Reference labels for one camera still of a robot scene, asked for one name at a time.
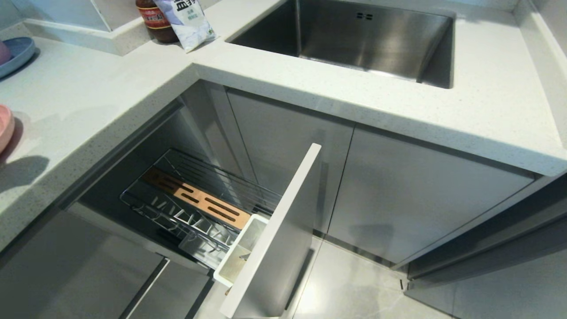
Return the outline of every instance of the red jar label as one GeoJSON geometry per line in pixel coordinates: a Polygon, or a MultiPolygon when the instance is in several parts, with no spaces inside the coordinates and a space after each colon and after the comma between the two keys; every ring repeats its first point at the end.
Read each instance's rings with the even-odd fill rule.
{"type": "Polygon", "coordinates": [[[138,8],[143,17],[143,21],[150,29],[163,29],[171,26],[170,22],[163,15],[163,12],[158,7],[153,8],[138,8]]]}

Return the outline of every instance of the white plastic bag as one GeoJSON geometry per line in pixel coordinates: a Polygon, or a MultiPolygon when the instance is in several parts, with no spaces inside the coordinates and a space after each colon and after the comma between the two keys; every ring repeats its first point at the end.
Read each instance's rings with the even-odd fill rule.
{"type": "Polygon", "coordinates": [[[190,52],[217,35],[211,28],[198,0],[154,0],[166,15],[185,52],[190,52]]]}

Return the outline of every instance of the wire rack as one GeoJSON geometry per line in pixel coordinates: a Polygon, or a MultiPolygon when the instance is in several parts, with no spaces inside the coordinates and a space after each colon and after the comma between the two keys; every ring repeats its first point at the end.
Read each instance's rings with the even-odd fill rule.
{"type": "MultiPolygon", "coordinates": [[[[271,215],[281,199],[277,193],[176,149],[167,150],[153,167],[249,213],[271,215]]],[[[179,247],[209,267],[218,266],[239,233],[142,177],[122,192],[120,200],[181,239],[179,247]]]]}

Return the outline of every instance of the sink basin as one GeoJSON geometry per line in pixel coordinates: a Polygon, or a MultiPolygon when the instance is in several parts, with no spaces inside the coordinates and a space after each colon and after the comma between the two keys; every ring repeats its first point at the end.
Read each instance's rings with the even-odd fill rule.
{"type": "Polygon", "coordinates": [[[288,0],[229,42],[451,87],[453,19],[335,0],[288,0]]]}

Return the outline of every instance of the kitchen counter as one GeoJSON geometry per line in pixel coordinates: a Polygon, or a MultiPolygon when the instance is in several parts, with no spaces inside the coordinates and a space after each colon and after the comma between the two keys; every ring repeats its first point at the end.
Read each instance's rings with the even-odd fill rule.
{"type": "Polygon", "coordinates": [[[0,103],[19,119],[17,145],[0,156],[6,162],[0,169],[0,250],[199,79],[543,175],[567,170],[562,137],[511,13],[420,2],[422,9],[457,12],[454,85],[441,89],[225,42],[278,2],[217,3],[206,14],[220,38],[189,54],[178,45],[148,42],[120,57],[36,37],[37,59],[0,81],[0,103]]]}

